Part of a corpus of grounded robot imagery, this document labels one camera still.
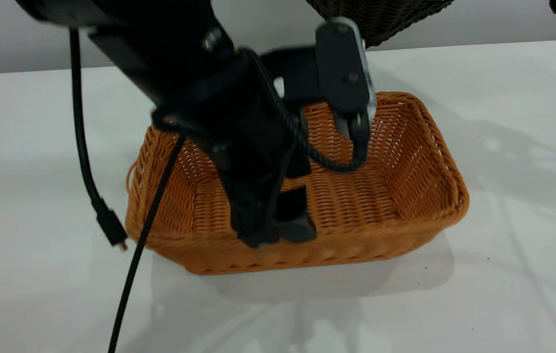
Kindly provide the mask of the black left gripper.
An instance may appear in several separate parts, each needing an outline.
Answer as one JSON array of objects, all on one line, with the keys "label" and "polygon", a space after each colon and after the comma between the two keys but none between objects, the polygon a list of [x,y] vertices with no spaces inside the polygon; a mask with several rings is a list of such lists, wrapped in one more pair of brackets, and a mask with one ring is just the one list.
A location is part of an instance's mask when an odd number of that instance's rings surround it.
[{"label": "black left gripper", "polygon": [[[279,194],[286,178],[311,172],[301,141],[301,116],[288,109],[269,66],[251,49],[240,49],[222,71],[160,103],[153,123],[193,139],[217,168],[231,204],[231,228],[249,248],[318,237],[305,187]],[[278,199],[278,226],[275,224]]]}]

